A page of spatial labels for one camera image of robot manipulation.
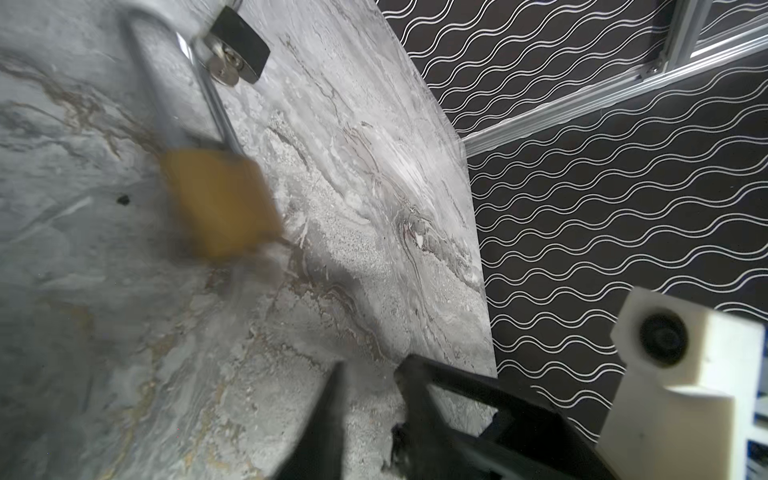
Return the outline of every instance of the black and white wallpaper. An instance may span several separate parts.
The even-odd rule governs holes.
[[[378,0],[462,137],[654,60],[674,0]]]
[[[768,16],[767,0],[714,0],[699,38],[709,38],[760,16]]]
[[[632,286],[768,321],[768,54],[469,159],[500,378],[597,441]]]

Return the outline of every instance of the yellow padlock body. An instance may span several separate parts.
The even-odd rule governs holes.
[[[283,234],[256,162],[190,148],[167,152],[161,166],[201,256],[234,257]]]

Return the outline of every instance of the white plastic part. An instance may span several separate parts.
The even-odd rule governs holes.
[[[641,345],[653,313],[676,313],[687,350],[662,366]],[[754,422],[763,356],[761,323],[634,288],[611,338],[627,373],[597,452],[621,480],[743,480],[747,439],[765,442]]]

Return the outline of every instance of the vertical metal post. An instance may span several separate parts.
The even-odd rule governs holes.
[[[663,71],[674,70],[690,61],[713,0],[677,0],[672,24],[661,60]]]

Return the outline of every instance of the black round hole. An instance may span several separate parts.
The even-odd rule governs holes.
[[[672,366],[685,356],[688,331],[676,313],[654,313],[640,326],[640,342],[652,359],[663,366]]]

